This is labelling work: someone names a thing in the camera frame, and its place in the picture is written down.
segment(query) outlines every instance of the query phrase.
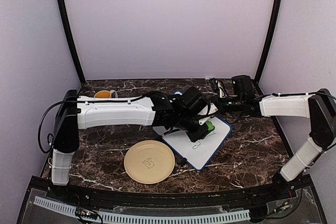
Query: small whiteboard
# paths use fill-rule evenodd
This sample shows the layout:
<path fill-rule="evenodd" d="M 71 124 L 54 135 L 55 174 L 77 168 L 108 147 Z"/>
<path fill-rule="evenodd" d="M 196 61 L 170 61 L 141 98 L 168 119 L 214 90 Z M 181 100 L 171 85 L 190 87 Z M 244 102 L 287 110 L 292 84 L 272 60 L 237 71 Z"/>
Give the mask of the small whiteboard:
<path fill-rule="evenodd" d="M 201 171 L 215 156 L 232 130 L 231 125 L 222 119 L 215 117 L 209 121 L 215 126 L 215 130 L 195 143 L 190 141 L 185 131 L 177 131 L 165 136 L 163 133 L 167 130 L 163 126 L 153 127 L 153 129 L 162 136 L 162 139 L 173 151 L 186 158 L 187 163 L 195 170 Z"/>

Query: plate logo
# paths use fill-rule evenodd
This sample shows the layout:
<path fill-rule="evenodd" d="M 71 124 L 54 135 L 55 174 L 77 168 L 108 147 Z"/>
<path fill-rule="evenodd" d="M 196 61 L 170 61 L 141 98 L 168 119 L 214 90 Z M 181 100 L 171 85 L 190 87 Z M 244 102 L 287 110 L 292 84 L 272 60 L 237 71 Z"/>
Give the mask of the plate logo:
<path fill-rule="evenodd" d="M 154 162 L 152 161 L 152 158 L 150 157 L 150 158 L 147 158 L 146 160 L 144 160 L 143 162 L 142 162 L 148 169 L 152 169 L 154 166 L 155 166 L 155 164 L 154 164 Z"/>

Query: wire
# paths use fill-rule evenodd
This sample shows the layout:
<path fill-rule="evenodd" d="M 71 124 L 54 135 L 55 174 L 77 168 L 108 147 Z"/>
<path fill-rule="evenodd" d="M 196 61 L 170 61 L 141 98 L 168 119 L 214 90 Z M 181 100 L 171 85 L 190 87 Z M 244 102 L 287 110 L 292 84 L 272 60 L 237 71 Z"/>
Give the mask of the wire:
<path fill-rule="evenodd" d="M 236 122 L 238 122 L 238 121 L 242 118 L 243 114 L 244 114 L 244 113 L 241 112 L 241 113 L 239 114 L 238 118 L 237 118 L 234 122 L 232 122 L 232 123 L 230 123 L 229 121 L 226 120 L 226 114 L 225 114 L 225 121 L 228 122 L 229 124 L 235 124 Z"/>
<path fill-rule="evenodd" d="M 321 154 L 323 154 L 324 152 L 330 150 L 331 148 L 333 148 L 336 145 L 336 143 L 334 143 L 333 145 L 330 145 L 328 148 L 325 149 L 325 151 L 323 151 Z"/>
<path fill-rule="evenodd" d="M 40 148 L 40 150 L 43 152 L 43 153 L 49 153 L 52 149 L 52 145 L 50 145 L 49 149 L 46 151 L 43 149 L 42 147 L 42 143 L 41 143 L 41 129 L 42 129 L 42 124 L 43 124 L 43 121 L 44 121 L 44 118 L 46 117 L 46 115 L 48 114 L 48 112 L 53 109 L 54 107 L 58 106 L 58 105 L 61 105 L 61 104 L 64 104 L 64 103 L 76 103 L 76 101 L 61 101 L 61 102 L 56 102 L 54 103 L 52 106 L 50 106 L 43 114 L 42 118 L 41 118 L 41 121 L 40 121 L 40 124 L 38 126 L 38 131 L 37 131 L 37 142 L 38 142 L 38 146 Z"/>
<path fill-rule="evenodd" d="M 100 219 L 101 224 L 104 224 L 103 218 L 100 216 L 100 214 L 97 211 L 95 211 L 95 210 L 90 210 L 90 211 L 94 212 L 98 216 L 98 218 Z"/>
<path fill-rule="evenodd" d="M 319 95 L 325 95 L 325 96 L 327 96 L 327 97 L 330 97 L 330 98 L 332 98 L 332 99 L 334 99 L 334 100 L 336 101 L 336 97 L 334 97 L 334 96 L 333 96 L 333 95 L 331 95 L 331 94 L 322 93 L 322 92 L 311 92 L 311 93 L 309 93 L 309 94 L 319 94 Z"/>
<path fill-rule="evenodd" d="M 211 103 L 209 102 L 209 101 L 207 101 L 207 100 L 205 100 L 205 102 L 206 102 L 206 105 L 207 105 L 207 112 L 206 112 L 206 115 L 209 115 L 209 113 L 210 113 L 210 109 L 211 109 Z"/>

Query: black cable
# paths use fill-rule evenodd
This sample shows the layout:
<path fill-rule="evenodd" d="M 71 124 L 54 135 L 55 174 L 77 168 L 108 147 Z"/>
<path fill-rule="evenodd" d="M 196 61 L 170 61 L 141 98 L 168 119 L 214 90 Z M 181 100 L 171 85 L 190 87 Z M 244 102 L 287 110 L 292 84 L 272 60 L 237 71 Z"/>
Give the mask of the black cable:
<path fill-rule="evenodd" d="M 61 101 L 61 102 L 56 102 L 56 103 L 54 103 L 52 106 L 50 106 L 45 112 L 44 112 L 44 114 L 43 114 L 43 116 L 42 116 L 42 118 L 41 118 L 41 121 L 40 121 L 40 124 L 39 124 L 39 126 L 38 126 L 38 131 L 37 131 L 37 142 L 38 142 L 38 146 L 40 147 L 40 150 L 43 152 L 43 153 L 49 153 L 50 151 L 51 151 L 51 149 L 52 149 L 52 145 L 50 146 L 50 148 L 47 150 L 47 151 L 45 151 L 44 149 L 43 149 L 43 147 L 42 147 L 42 143 L 41 143 L 41 129 L 42 129 L 42 124 L 43 124 L 43 121 L 44 121 L 44 118 L 46 117 L 46 115 L 48 114 L 48 112 L 52 109 L 52 108 L 54 108 L 54 107 L 56 107 L 56 106 L 58 106 L 58 105 L 61 105 L 61 104 L 64 104 L 64 103 L 74 103 L 74 102 L 76 102 L 76 101 Z"/>
<path fill-rule="evenodd" d="M 211 103 L 208 101 L 208 100 L 205 100 L 205 102 L 206 102 L 206 105 L 207 105 L 207 112 L 206 112 L 206 115 L 209 115 L 209 113 L 210 113 L 210 109 L 211 109 Z"/>
<path fill-rule="evenodd" d="M 244 114 L 244 113 L 241 112 L 241 113 L 239 114 L 238 118 L 237 118 L 234 122 L 232 122 L 232 123 L 230 123 L 229 121 L 226 120 L 226 115 L 225 115 L 225 121 L 228 122 L 229 124 L 235 124 L 235 123 L 237 123 L 237 122 L 242 118 L 243 114 Z"/>
<path fill-rule="evenodd" d="M 100 219 L 101 224 L 104 224 L 103 218 L 100 216 L 100 214 L 97 211 L 95 211 L 95 210 L 90 210 L 90 211 L 94 212 L 98 216 L 98 218 Z"/>
<path fill-rule="evenodd" d="M 308 94 L 325 95 L 325 96 L 330 97 L 330 98 L 332 98 L 332 99 L 334 99 L 336 101 L 336 97 L 334 97 L 333 95 L 330 95 L 330 94 L 326 94 L 326 93 L 322 93 L 322 92 L 311 92 L 311 93 L 308 93 Z"/>
<path fill-rule="evenodd" d="M 275 97 L 290 97 L 293 95 L 306 95 L 309 93 L 288 93 L 288 94 L 277 94 L 277 93 L 272 93 L 272 95 L 274 95 Z"/>
<path fill-rule="evenodd" d="M 330 150 L 331 148 L 333 148 L 334 146 L 336 146 L 336 143 L 334 143 L 333 145 L 329 146 L 328 148 L 326 148 L 321 154 L 323 154 L 324 152 Z"/>

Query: black frame pole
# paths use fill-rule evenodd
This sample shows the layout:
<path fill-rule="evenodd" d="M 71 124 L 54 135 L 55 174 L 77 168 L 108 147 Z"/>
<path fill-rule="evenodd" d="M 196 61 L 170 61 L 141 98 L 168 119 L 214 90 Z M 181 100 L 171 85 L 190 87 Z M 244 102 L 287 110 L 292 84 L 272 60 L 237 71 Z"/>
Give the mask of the black frame pole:
<path fill-rule="evenodd" d="M 271 19 L 269 21 L 269 26 L 268 26 L 268 30 L 267 30 L 267 35 L 266 35 L 266 40 L 265 40 L 263 52 L 261 53 L 261 57 L 260 57 L 259 65 L 258 65 L 258 68 L 257 68 L 257 72 L 256 72 L 256 75 L 254 77 L 254 80 L 257 83 L 259 83 L 261 75 L 263 74 L 263 70 L 264 70 L 265 65 L 266 65 L 267 56 L 268 56 L 268 53 L 269 53 L 269 49 L 271 47 L 271 43 L 272 43 L 274 31 L 275 31 L 275 26 L 276 26 L 277 19 L 278 19 L 280 3 L 281 3 L 281 0 L 274 0 L 274 2 L 273 2 L 272 14 L 271 14 Z"/>
<path fill-rule="evenodd" d="M 61 14 L 61 19 L 62 19 L 62 23 L 63 23 L 65 36 L 67 38 L 67 42 L 68 42 L 68 46 L 69 46 L 69 49 L 70 49 L 71 57 L 72 57 L 72 60 L 74 62 L 73 64 L 75 65 L 78 78 L 79 78 L 81 84 L 83 85 L 86 82 L 86 80 L 85 80 L 85 76 L 84 76 L 84 73 L 83 73 L 83 69 L 80 65 L 80 61 L 79 61 L 79 58 L 78 58 L 74 38 L 72 37 L 72 32 L 71 32 L 71 29 L 70 29 L 70 23 L 69 23 L 69 19 L 68 19 L 67 9 L 66 9 L 66 6 L 65 6 L 65 1 L 64 0 L 57 0 L 57 2 L 58 2 L 59 12 Z"/>

